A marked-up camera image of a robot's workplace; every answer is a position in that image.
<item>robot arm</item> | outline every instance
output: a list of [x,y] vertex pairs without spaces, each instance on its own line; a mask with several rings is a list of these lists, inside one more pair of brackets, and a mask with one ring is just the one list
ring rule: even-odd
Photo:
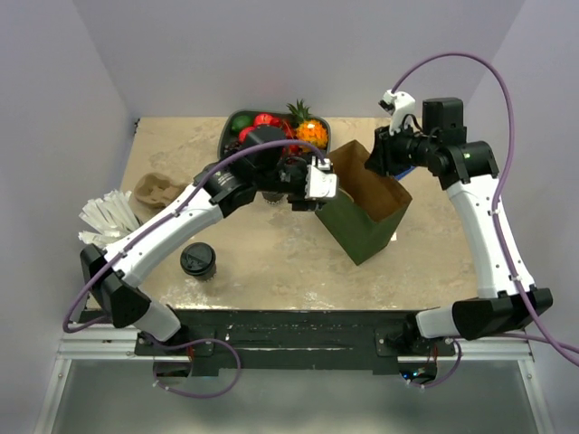
[[[408,99],[408,94],[396,92],[392,96],[393,100],[403,98]],[[403,107],[405,118],[409,106]],[[365,167],[378,175],[388,176],[398,175],[415,165],[427,167],[437,176],[462,221],[478,279],[478,298],[418,313],[415,318],[417,332],[425,338],[460,335],[477,339],[526,326],[531,319],[514,280],[520,280],[528,288],[538,314],[547,310],[553,299],[548,288],[536,288],[517,251],[502,201],[499,201],[495,212],[501,220],[519,275],[511,276],[508,271],[492,221],[491,199],[498,185],[497,163],[487,143],[467,142],[462,101],[454,98],[425,100],[422,131],[413,131],[411,126],[402,125],[400,117],[397,119],[394,130],[380,127],[375,131],[374,149]]]
[[[273,127],[258,127],[245,139],[244,146],[285,138]],[[185,326],[175,313],[138,289],[145,277],[175,249],[199,231],[219,222],[240,207],[249,204],[258,191],[287,193],[294,211],[313,211],[337,196],[337,176],[328,160],[315,156],[298,161],[283,157],[281,148],[263,150],[237,159],[217,171],[191,199],[195,185],[215,164],[207,166],[195,178],[195,183],[162,212],[138,230],[101,251],[89,245],[81,253],[85,280],[88,281],[107,262],[120,253],[121,259],[92,287],[91,294],[115,327],[133,325],[167,344],[181,344],[189,340]],[[133,249],[126,247],[136,236],[167,220],[141,240]]]

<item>gray floor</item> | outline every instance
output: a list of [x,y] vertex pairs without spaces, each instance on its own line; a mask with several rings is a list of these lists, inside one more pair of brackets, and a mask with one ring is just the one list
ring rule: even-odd
[[[232,377],[224,371],[183,387],[211,392]],[[463,362],[448,382],[425,392],[364,372],[245,371],[231,392],[208,401],[152,383],[151,362],[74,362],[54,432],[536,432],[516,362]]]

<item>black lid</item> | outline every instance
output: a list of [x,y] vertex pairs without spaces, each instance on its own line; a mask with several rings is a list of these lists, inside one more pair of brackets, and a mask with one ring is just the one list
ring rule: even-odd
[[194,242],[181,252],[181,268],[190,276],[203,276],[215,264],[215,250],[204,242]]

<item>pineapple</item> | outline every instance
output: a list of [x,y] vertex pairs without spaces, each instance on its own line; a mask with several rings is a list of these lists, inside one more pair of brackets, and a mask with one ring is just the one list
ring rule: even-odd
[[[312,119],[309,114],[309,107],[304,104],[303,99],[296,101],[296,105],[288,104],[288,109],[298,122],[296,128],[296,138],[309,142],[318,149],[327,148],[327,131],[318,120]],[[309,148],[302,147],[304,152]]]

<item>blue object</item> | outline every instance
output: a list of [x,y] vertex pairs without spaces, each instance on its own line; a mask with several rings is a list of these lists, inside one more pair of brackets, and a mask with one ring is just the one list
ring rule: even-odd
[[411,173],[412,170],[414,170],[415,168],[416,168],[416,167],[411,167],[411,168],[408,169],[407,171],[402,172],[401,174],[395,176],[394,179],[395,179],[396,181],[400,181],[402,178],[404,178],[404,177],[407,176],[409,173]]

